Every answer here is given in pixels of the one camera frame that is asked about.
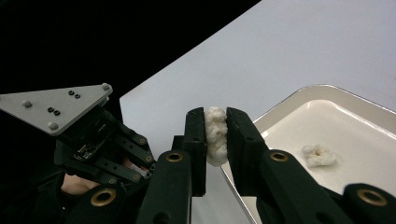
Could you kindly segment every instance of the screw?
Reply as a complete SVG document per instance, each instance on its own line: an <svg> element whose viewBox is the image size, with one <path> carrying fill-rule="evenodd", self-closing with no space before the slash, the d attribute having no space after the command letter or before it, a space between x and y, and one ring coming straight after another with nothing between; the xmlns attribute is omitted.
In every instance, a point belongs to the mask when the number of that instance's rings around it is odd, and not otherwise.
<svg viewBox="0 0 396 224"><path fill-rule="evenodd" d="M30 106L32 106L32 102L28 101L28 100L24 100L22 102L22 105L26 108L29 108Z"/></svg>
<svg viewBox="0 0 396 224"><path fill-rule="evenodd" d="M107 91L108 89L110 89L110 85L108 85L107 83L103 83L102 88L103 90Z"/></svg>
<svg viewBox="0 0 396 224"><path fill-rule="evenodd" d="M58 124L55 123L55 122L52 122L52 121L50 121L50 122L48 123L48 126L49 126L49 128L50 128L51 130L56 130L56 129L58 129Z"/></svg>

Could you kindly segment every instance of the white fluffy material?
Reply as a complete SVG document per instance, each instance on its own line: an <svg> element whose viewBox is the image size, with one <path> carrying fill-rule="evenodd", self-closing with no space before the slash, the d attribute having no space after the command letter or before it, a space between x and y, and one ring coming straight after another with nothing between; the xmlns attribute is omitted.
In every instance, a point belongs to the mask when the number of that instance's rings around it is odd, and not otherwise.
<svg viewBox="0 0 396 224"><path fill-rule="evenodd" d="M308 167L331 165L336 159L335 153L320 144L304 146L302 152Z"/></svg>
<svg viewBox="0 0 396 224"><path fill-rule="evenodd" d="M227 162L227 115L218 106L210 106L205 111L206 161L213 166Z"/></svg>

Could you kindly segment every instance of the white tray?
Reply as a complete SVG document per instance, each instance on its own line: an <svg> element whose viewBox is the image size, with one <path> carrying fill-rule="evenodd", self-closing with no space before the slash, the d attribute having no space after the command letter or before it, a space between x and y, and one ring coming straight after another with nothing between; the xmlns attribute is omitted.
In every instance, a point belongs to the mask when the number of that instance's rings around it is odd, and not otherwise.
<svg viewBox="0 0 396 224"><path fill-rule="evenodd" d="M396 195L396 113L329 85L302 88L253 122L269 148L288 151L323 187L339 194L367 183ZM308 168L301 148L321 144L337 154L330 166ZM239 197L228 163L221 166L252 223L262 223L256 198Z"/></svg>

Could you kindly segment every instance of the table surface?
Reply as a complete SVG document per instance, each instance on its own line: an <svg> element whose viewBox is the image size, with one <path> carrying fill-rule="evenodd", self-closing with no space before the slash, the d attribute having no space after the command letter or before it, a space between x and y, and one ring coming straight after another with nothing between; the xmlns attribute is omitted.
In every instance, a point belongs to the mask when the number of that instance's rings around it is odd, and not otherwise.
<svg viewBox="0 0 396 224"><path fill-rule="evenodd" d="M302 87L329 84L396 111L396 2L261 1L120 98L125 125L158 158L197 107L257 119ZM192 223L249 223L219 167Z"/></svg>

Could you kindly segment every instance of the brass insert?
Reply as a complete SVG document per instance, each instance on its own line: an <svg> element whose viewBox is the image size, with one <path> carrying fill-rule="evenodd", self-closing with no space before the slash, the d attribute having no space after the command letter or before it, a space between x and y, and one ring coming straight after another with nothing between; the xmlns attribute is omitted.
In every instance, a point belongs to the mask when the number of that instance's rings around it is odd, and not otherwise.
<svg viewBox="0 0 396 224"><path fill-rule="evenodd" d="M273 152L270 154L271 159L274 161L287 161L289 157L281 152Z"/></svg>
<svg viewBox="0 0 396 224"><path fill-rule="evenodd" d="M385 206L388 204L388 200L380 193L372 189L358 189L358 196L367 203L375 206Z"/></svg>
<svg viewBox="0 0 396 224"><path fill-rule="evenodd" d="M181 160L183 160L183 155L175 152L175 153L171 153L171 154L167 155L166 159L171 162L181 161Z"/></svg>
<svg viewBox="0 0 396 224"><path fill-rule="evenodd" d="M114 189L101 189L91 197L91 204L96 207L105 206L116 199L117 192Z"/></svg>

